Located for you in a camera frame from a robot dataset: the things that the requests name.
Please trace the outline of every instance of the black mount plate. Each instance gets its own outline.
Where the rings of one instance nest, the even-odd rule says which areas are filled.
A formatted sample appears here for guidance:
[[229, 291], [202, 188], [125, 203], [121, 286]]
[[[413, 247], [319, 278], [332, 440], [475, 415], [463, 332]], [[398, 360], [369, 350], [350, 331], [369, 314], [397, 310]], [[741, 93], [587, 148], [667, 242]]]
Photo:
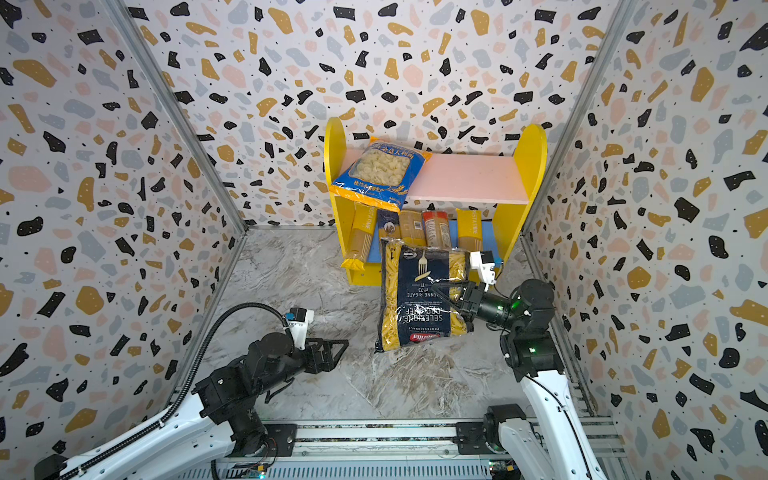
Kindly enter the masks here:
[[497, 453], [493, 452], [485, 444], [482, 422], [457, 422], [456, 438], [453, 442], [458, 445], [458, 453], [460, 455]]
[[296, 424], [268, 423], [265, 426], [266, 445], [269, 448], [266, 458], [290, 457], [293, 454], [293, 446], [296, 444]]

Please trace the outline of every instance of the marble floor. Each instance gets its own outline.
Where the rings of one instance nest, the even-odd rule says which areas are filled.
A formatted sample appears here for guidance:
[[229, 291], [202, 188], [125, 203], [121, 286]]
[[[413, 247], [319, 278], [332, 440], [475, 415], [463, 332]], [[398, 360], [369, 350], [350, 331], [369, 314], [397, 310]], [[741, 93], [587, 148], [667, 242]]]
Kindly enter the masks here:
[[[474, 333], [437, 339], [388, 353], [374, 353], [380, 288], [350, 286], [336, 231], [254, 229], [217, 307], [257, 301], [287, 312], [315, 310], [310, 336], [348, 339], [339, 366], [319, 375], [302, 374], [268, 405], [265, 419], [478, 418], [489, 405], [516, 402], [532, 414], [512, 370], [501, 358], [498, 333], [483, 322]], [[508, 295], [531, 277], [517, 245], [498, 281]], [[269, 313], [241, 310], [220, 327], [197, 378], [247, 351], [278, 322]]]

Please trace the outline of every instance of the yellow spaghetti package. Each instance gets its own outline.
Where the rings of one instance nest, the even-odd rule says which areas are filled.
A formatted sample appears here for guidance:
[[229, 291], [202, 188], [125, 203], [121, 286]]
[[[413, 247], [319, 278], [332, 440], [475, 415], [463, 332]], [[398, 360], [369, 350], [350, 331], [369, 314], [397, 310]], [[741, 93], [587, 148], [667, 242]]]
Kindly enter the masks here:
[[482, 252], [482, 221], [480, 210], [456, 209], [458, 248], [468, 252]]
[[400, 211], [400, 235], [408, 245], [426, 247], [427, 240], [424, 236], [422, 215], [411, 210]]
[[328, 190], [355, 202], [398, 213], [416, 175], [431, 156], [429, 152], [371, 137], [360, 158], [339, 175]]
[[[468, 253], [414, 247], [402, 240], [382, 240], [382, 299], [376, 352], [473, 330], [447, 300], [432, 291], [440, 281], [466, 280]], [[458, 301], [460, 289], [449, 289]]]
[[365, 271], [368, 253], [371, 251], [373, 231], [376, 228], [376, 208], [369, 205], [355, 204], [355, 219], [352, 221], [352, 235], [349, 249], [346, 251], [341, 266], [358, 272]]

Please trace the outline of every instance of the terrazzo patterned wall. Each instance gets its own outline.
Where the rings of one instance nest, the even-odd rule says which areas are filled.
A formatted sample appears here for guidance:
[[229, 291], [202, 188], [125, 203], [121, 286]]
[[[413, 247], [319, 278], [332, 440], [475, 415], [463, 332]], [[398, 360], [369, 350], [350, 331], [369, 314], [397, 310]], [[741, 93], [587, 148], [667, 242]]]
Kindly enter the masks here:
[[128, 4], [249, 224], [333, 222], [334, 116], [351, 147], [375, 135], [511, 154], [536, 123], [554, 150], [613, 13], [608, 0]]
[[99, 3], [0, 15], [0, 478], [33, 478], [164, 407], [237, 238]]
[[638, 2], [529, 240], [639, 478], [768, 478], [768, 9]]

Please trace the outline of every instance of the cable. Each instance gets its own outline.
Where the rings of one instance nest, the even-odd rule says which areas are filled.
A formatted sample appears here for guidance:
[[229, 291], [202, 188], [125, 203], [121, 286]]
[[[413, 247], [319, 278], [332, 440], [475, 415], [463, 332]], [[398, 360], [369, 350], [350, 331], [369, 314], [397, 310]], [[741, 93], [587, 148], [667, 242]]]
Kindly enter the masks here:
[[541, 383], [534, 380], [534, 378], [531, 376], [530, 373], [525, 374], [525, 378], [531, 380], [536, 385], [540, 386], [544, 389], [544, 391], [552, 396], [552, 398], [558, 403], [560, 406], [561, 411], [563, 414], [565, 414], [565, 419], [568, 420], [568, 424], [571, 426], [571, 431], [574, 433], [574, 438], [576, 439], [576, 444], [578, 445], [579, 452], [581, 453], [581, 458], [584, 460], [584, 466], [587, 467], [587, 478], [592, 478], [592, 471], [589, 469], [589, 462], [587, 462], [587, 456], [584, 453], [584, 448], [581, 446], [581, 442], [578, 439], [578, 434], [576, 433], [576, 427], [574, 427], [574, 423], [571, 421], [571, 417], [568, 415], [568, 412], [565, 410], [565, 405], [562, 404], [560, 399], [558, 399], [558, 396], [556, 396], [550, 389], [543, 386]]
[[249, 473], [251, 473], [251, 472], [256, 472], [256, 470], [254, 470], [254, 469], [255, 469], [255, 468], [258, 468], [258, 466], [259, 466], [259, 465], [261, 465], [261, 462], [263, 462], [263, 461], [264, 461], [264, 458], [266, 457], [266, 454], [267, 454], [267, 453], [269, 452], [269, 450], [270, 450], [270, 448], [269, 448], [269, 447], [267, 446], [267, 444], [266, 444], [266, 442], [267, 442], [267, 440], [268, 440], [268, 439], [264, 439], [264, 440], [263, 440], [263, 442], [261, 443], [260, 449], [264, 450], [264, 453], [262, 453], [262, 454], [261, 454], [261, 458], [259, 458], [259, 459], [258, 459], [257, 461], [255, 461], [255, 462], [252, 462], [252, 463], [251, 463], [251, 465], [250, 465], [250, 467], [248, 467], [248, 468], [245, 468], [245, 469], [244, 469], [244, 470], [243, 470], [243, 471], [242, 471], [240, 474], [238, 474], [237, 476], [234, 476], [234, 477], [232, 477], [232, 478], [246, 478], [246, 475], [248, 475]]
[[100, 453], [99, 455], [96, 455], [94, 458], [91, 458], [90, 460], [87, 460], [81, 463], [80, 465], [73, 468], [69, 472], [61, 474], [59, 476], [59, 479], [70, 480], [71, 478], [79, 476], [81, 472], [87, 471], [90, 467], [98, 464], [99, 462], [101, 462], [106, 458], [111, 457], [115, 453], [129, 446], [131, 443], [136, 442], [138, 439], [145, 437], [147, 434], [165, 425], [166, 422], [168, 422], [168, 420], [170, 420], [170, 418], [174, 416], [176, 411], [179, 409], [181, 402], [184, 400], [184, 397], [187, 396], [187, 393], [192, 388], [192, 383], [194, 382], [194, 377], [197, 374], [197, 369], [200, 368], [200, 363], [203, 362], [203, 355], [205, 355], [205, 351], [208, 348], [208, 344], [213, 339], [214, 334], [216, 333], [216, 330], [219, 328], [219, 325], [221, 325], [221, 323], [224, 320], [226, 320], [227, 317], [235, 313], [237, 310], [242, 310], [244, 308], [259, 308], [262, 310], [266, 310], [267, 312], [272, 313], [274, 316], [280, 319], [280, 323], [283, 324], [283, 329], [285, 330], [285, 334], [288, 335], [288, 338], [290, 339], [290, 345], [291, 345], [290, 352], [291, 354], [293, 354], [293, 349], [295, 347], [293, 343], [293, 335], [291, 335], [288, 321], [285, 319], [283, 315], [280, 314], [280, 312], [278, 312], [277, 310], [275, 310], [269, 305], [265, 305], [264, 303], [258, 303], [258, 302], [246, 302], [246, 303], [241, 303], [240, 305], [233, 306], [226, 312], [222, 313], [222, 315], [216, 320], [216, 322], [214, 322], [214, 324], [208, 330], [208, 333], [203, 338], [203, 342], [200, 344], [200, 348], [197, 350], [197, 354], [190, 368], [190, 373], [187, 376], [187, 379], [184, 381], [184, 385], [181, 387], [181, 391], [179, 391], [179, 396], [176, 398], [176, 401], [173, 402], [170, 407], [168, 407], [168, 411], [165, 412], [165, 414], [160, 418], [160, 420], [157, 420], [156, 422], [152, 422], [150, 425], [147, 425], [142, 430], [139, 430], [138, 432], [134, 433], [133, 435], [123, 440], [122, 442], [116, 444], [115, 446], [110, 447], [107, 450], [104, 450], [102, 453]]
[[275, 444], [275, 456], [272, 458], [272, 461], [270, 462], [269, 465], [267, 465], [267, 467], [271, 467], [272, 465], [275, 465], [275, 461], [277, 460], [277, 440], [275, 440], [272, 437], [270, 437], [270, 440], [272, 440], [272, 443]]
[[498, 283], [494, 283], [494, 284], [493, 284], [493, 290], [494, 290], [496, 293], [498, 293], [498, 295], [499, 295], [499, 296], [503, 296], [503, 297], [504, 297], [504, 298], [506, 298], [507, 300], [511, 300], [511, 298], [512, 298], [513, 296], [515, 296], [515, 294], [518, 292], [518, 290], [520, 290], [520, 286], [518, 285], [518, 286], [516, 286], [515, 288], [513, 288], [513, 289], [512, 289], [512, 291], [509, 293], [509, 295], [505, 295], [504, 293], [501, 293], [501, 292], [498, 290], [498, 287], [497, 287], [497, 285], [498, 285]]
[[213, 480], [221, 480], [221, 478], [219, 478], [219, 472], [216, 471], [216, 460], [210, 461], [210, 477]]

